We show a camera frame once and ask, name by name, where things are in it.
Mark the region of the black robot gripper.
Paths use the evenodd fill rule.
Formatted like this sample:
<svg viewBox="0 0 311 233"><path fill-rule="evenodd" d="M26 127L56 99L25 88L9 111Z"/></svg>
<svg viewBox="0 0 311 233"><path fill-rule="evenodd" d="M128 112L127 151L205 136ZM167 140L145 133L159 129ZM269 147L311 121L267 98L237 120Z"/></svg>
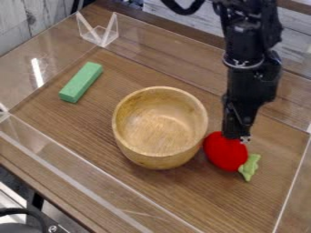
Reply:
<svg viewBox="0 0 311 233"><path fill-rule="evenodd" d="M227 90L223 95L223 136L249 141L259 108L276 98L281 61L275 50L264 55L263 63L252 69L228 69Z"/></svg>

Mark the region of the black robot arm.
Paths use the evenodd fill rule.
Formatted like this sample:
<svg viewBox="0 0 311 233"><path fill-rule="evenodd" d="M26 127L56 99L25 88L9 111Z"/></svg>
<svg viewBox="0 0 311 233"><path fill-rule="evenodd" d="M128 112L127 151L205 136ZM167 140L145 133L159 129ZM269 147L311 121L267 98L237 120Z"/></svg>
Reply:
<svg viewBox="0 0 311 233"><path fill-rule="evenodd" d="M177 15L193 14L211 1L220 17L227 67L223 94L223 136L249 141L249 130L261 106L276 98L281 61L275 45L283 27L276 0L195 0L181 7L175 0L160 0Z"/></svg>

